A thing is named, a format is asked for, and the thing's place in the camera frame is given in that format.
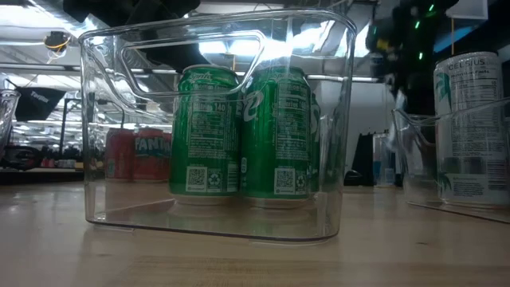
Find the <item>ceiling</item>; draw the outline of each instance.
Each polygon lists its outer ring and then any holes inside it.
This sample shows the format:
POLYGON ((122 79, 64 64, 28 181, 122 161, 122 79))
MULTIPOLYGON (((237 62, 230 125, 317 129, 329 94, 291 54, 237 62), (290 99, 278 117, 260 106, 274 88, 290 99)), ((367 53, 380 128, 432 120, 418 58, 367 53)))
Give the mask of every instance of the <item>ceiling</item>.
MULTIPOLYGON (((367 30, 363 28, 367 27, 368 22, 372 18, 374 3, 379 3, 375 17, 385 18, 390 16, 392 9, 398 5, 399 1, 356 0, 352 4, 351 0, 349 0, 341 5, 332 7, 337 12, 347 12, 347 16, 358 27, 359 35, 355 53, 359 58, 355 62, 355 74, 360 76, 367 76, 369 74, 368 64, 362 60, 363 56, 367 54, 367 51, 364 49, 364 38, 367 35, 367 30)), ((80 34, 88 30, 106 27, 104 23, 94 18, 93 15, 89 15, 83 23, 72 19, 61 9, 62 0, 25 0, 25 2, 28 2, 30 6, 0 6, 0 14, 2 15, 2 18, 0 18, 0 29, 2 30, 0 35, 0 63, 79 66, 80 49, 77 45, 76 37, 79 37, 80 34), (48 51, 43 45, 43 39, 50 31, 64 31, 73 35, 73 39, 65 53, 56 55, 48 51)), ((337 2, 338 0, 266 0, 265 3, 255 3, 249 0, 207 0, 202 1, 202 4, 195 11, 192 11, 189 16, 273 10, 292 6, 328 8, 337 2)), ((337 37, 342 37, 343 31, 336 32, 339 35, 337 37)), ((308 36, 303 33, 302 36, 304 36, 304 40, 313 41, 310 40, 310 35, 313 36, 312 33, 308 36)), ((251 62, 253 55, 247 53, 249 49, 246 46, 237 47, 237 52, 235 49, 235 45, 216 46, 215 48, 201 46, 202 53, 209 54, 207 55, 209 59, 218 60, 218 57, 222 57, 220 54, 230 52, 238 54, 237 67, 243 66, 243 58, 245 58, 246 63, 251 62)), ((3 75, 3 78, 8 77, 16 85, 20 86, 58 88, 70 92, 80 89, 80 77, 76 71, 56 75, 54 73, 38 73, 37 70, 0 69, 0 73, 3 75)), ((66 97, 80 97, 80 94, 70 93, 66 97)), ((47 123, 16 123, 14 130, 17 134, 17 141, 20 144, 35 142, 57 144, 58 140, 56 138, 60 137, 60 129, 57 127, 60 126, 59 122, 62 119, 63 105, 63 101, 59 103, 56 111, 52 113, 47 123)), ((71 105, 73 110, 68 114, 68 120, 71 122, 72 127, 66 132, 66 139, 69 138, 69 140, 66 140, 67 143, 80 142, 81 140, 80 106, 78 104, 69 104, 69 107, 71 105)), ((117 115, 112 115, 114 121, 118 117, 118 113, 117 115)))

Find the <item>sprite can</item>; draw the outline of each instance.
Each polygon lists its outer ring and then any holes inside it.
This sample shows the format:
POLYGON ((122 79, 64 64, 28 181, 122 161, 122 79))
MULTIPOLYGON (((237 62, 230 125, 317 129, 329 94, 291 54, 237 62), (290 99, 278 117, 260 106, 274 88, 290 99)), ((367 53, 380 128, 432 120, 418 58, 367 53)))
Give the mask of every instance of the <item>sprite can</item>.
POLYGON ((310 191, 316 193, 319 191, 319 169, 320 169, 320 106, 317 103, 316 94, 312 93, 311 109, 311 140, 312 146, 310 152, 312 157, 312 178, 310 180, 310 191))
MULTIPOLYGON (((212 65, 184 69, 180 92, 231 90, 234 72, 212 65)), ((177 100, 171 193, 180 203, 223 204, 238 192, 242 102, 236 94, 183 95, 177 100)))
POLYGON ((310 188, 311 92, 301 69, 271 67, 249 79, 241 137, 241 190, 254 206, 302 205, 310 188))

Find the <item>celsius can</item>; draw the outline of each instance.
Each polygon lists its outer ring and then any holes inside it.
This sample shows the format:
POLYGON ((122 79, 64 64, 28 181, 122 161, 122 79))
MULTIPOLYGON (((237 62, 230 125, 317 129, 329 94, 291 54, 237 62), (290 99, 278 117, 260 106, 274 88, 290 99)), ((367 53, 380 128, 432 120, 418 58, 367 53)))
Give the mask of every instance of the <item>celsius can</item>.
MULTIPOLYGON (((184 69, 180 92, 231 90, 237 75, 213 65, 184 69)), ((180 203, 226 203, 239 188, 239 93, 219 96, 184 94, 176 104, 170 189, 180 203)))
MULTIPOLYGON (((501 63, 495 53, 451 57, 437 64, 433 78, 436 115, 503 98, 501 63)), ((478 207, 510 203, 502 107, 439 120, 436 133, 437 182, 443 202, 478 207)))
POLYGON ((141 128, 135 137, 135 162, 133 179, 135 181, 160 182, 168 179, 163 174, 167 143, 163 131, 157 128, 141 128))
POLYGON ((301 69, 249 79, 241 137, 241 189, 254 206, 293 208, 308 198, 311 93, 301 69))
POLYGON ((320 106, 317 103, 316 94, 312 93, 312 109, 311 109, 311 179, 310 191, 316 193, 319 191, 319 169, 320 169, 320 106))
POLYGON ((135 136, 124 128, 110 128, 106 135, 104 153, 106 180, 130 181, 133 179, 135 136))

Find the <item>clear plastic container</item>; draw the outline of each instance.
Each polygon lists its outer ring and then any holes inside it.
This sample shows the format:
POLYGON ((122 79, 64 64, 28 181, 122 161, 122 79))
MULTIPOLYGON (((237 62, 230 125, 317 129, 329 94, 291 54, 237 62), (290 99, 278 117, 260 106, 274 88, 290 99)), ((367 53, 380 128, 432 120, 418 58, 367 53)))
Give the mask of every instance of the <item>clear plastic container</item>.
POLYGON ((346 17, 308 9, 82 35, 86 219, 284 241, 335 236, 355 35, 346 17), (199 54, 215 66, 182 75, 146 60, 151 49, 177 53, 172 65, 199 54))
POLYGON ((375 187, 395 186, 394 153, 387 146, 387 134, 374 134, 372 167, 375 187))
POLYGON ((18 106, 20 94, 17 91, 4 89, 0 91, 0 159, 4 156, 3 149, 12 126, 14 111, 18 106))
POLYGON ((508 208, 509 111, 508 98, 443 116, 394 110, 407 201, 508 208))

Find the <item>table surface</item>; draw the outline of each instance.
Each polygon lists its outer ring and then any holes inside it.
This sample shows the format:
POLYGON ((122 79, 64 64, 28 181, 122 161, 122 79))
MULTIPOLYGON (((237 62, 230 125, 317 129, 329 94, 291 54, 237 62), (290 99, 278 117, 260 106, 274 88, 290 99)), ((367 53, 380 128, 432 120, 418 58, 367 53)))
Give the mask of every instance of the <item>table surface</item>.
POLYGON ((349 187, 322 244, 126 230, 84 220, 81 183, 0 187, 2 286, 508 286, 510 226, 349 187))

